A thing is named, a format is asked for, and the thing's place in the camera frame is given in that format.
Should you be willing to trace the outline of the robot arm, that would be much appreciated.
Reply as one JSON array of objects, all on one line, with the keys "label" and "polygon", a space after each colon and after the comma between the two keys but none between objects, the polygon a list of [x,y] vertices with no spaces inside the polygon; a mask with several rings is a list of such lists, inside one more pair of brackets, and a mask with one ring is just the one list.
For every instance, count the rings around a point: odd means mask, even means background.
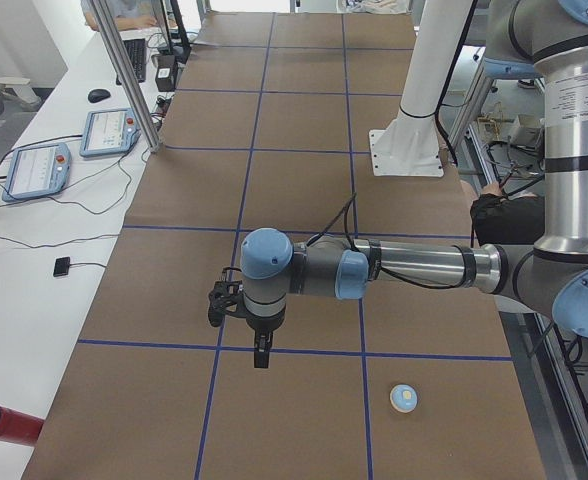
[{"label": "robot arm", "polygon": [[494,1],[490,60],[531,65],[545,81],[545,228],[532,245],[429,246],[317,237],[293,243],[262,228],[241,246],[238,308],[269,363],[290,294],[359,299],[369,282],[475,287],[512,298],[588,337],[588,1]]}]

